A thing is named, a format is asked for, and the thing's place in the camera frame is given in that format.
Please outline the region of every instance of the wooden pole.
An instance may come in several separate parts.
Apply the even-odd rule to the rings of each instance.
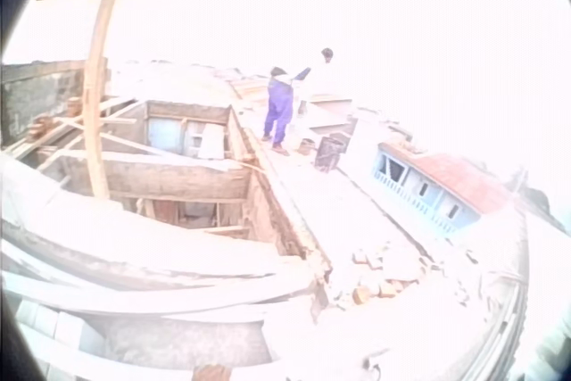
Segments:
[[[95,20],[95,28],[91,39],[91,50],[86,61],[83,84],[83,123],[87,150],[87,167],[93,194],[97,198],[109,198],[107,177],[103,168],[101,156],[101,138],[99,137],[99,102],[103,92],[101,81],[101,64],[103,62],[103,49],[107,37],[107,29],[113,11],[115,0],[101,0],[99,11]]]

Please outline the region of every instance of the person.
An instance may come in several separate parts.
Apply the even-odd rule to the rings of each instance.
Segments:
[[[309,73],[309,68],[299,75],[291,78],[283,69],[274,67],[270,73],[268,83],[268,114],[264,123],[264,136],[262,141],[271,140],[271,132],[276,124],[276,135],[272,149],[288,156],[289,152],[284,149],[282,142],[286,137],[286,127],[294,116],[294,80],[303,80]]]
[[[300,91],[300,103],[297,109],[298,118],[302,118],[307,113],[307,103],[311,97],[317,94],[320,90],[319,85],[323,84],[324,75],[327,72],[326,66],[331,63],[333,59],[333,50],[325,48],[321,50],[323,60],[314,67],[308,68],[308,78],[303,81],[303,86]]]

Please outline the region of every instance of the damaged roof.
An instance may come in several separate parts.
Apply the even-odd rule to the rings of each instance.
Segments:
[[[480,214],[490,214],[509,201],[509,192],[499,180],[470,162],[448,153],[415,155],[395,142],[383,142],[381,149],[407,162]]]

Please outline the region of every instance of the house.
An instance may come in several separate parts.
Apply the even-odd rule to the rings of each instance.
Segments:
[[[449,236],[509,202],[503,184],[470,161],[419,147],[411,133],[379,112],[358,109],[356,117],[342,170],[389,215],[399,206],[405,229],[414,212],[438,236]]]

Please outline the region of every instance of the balcony railing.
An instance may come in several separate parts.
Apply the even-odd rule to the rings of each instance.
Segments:
[[[427,205],[420,198],[405,190],[401,185],[391,180],[380,171],[375,171],[375,178],[378,183],[383,185],[383,188],[390,191],[393,195],[399,197],[408,206],[416,209],[425,219],[429,220],[439,233],[443,235],[450,235],[456,231],[454,227],[445,217],[439,215],[432,207]]]

